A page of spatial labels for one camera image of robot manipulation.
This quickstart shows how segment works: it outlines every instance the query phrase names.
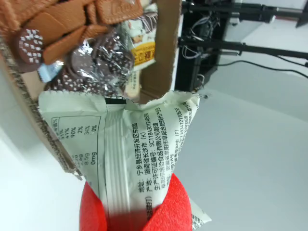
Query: cable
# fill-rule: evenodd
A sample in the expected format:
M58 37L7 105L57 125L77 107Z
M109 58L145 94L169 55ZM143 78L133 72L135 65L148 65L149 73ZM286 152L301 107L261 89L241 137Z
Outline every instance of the cable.
M304 67L307 67L307 66L306 66L306 65L304 65L304 64L300 64L300 63L297 63L297 62L294 62L294 61L291 61L291 60L288 60L288 59L282 58L282 57L281 57L281 56L279 56L279 55L273 55L273 54L269 54L269 55L274 56L274 57L279 58L279 59L282 59L282 60L284 60L284 61L286 61L286 62L289 62L289 63L292 63L292 64L296 64L296 65L299 65L299 66L304 66Z
M237 61L233 61L231 63L227 63L227 64L214 64L214 65L198 65L198 66L230 66L230 65L233 65L233 64L236 64L236 63L247 63L247 64L251 64L251 65L255 65L255 66L258 66L258 67L262 67L262 68L265 68L265 69L268 69L268 70L272 70L272 71L288 71L288 72L294 72L294 73L297 73L305 78L308 79L308 76L299 72L299 71L295 71L295 70L291 70L291 69L278 69L278 68L273 68L273 67L268 67L268 66L263 66L263 65L260 65L260 64L256 64L256 63L253 63L253 62L250 62L250 61L245 61L245 60L237 60Z

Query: snack wrapper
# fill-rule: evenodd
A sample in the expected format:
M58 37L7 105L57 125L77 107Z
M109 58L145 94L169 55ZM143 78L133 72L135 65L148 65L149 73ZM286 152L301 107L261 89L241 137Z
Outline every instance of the snack wrapper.
M135 57L134 71L155 63L155 36L158 20L157 4L144 9L143 16L122 23L122 30L128 36L128 49Z
M62 60L57 60L51 65L42 64L38 68L38 74L41 80L44 83L48 83L52 81L53 78L55 78L58 75L58 73L61 71L61 69L63 68L63 65L64 65L64 62Z
M168 92L146 105L43 92L40 112L101 199L112 230L141 230L163 203L199 95Z
M204 212L202 209L191 199L189 198L192 208L192 229L197 230L205 223L211 221L212 219Z
M134 66L132 53L123 43L117 29L95 38L88 38L69 55L65 67L47 90L67 90L121 95Z
M132 72L125 86L124 97L133 102L138 102L140 98L140 75L141 71Z

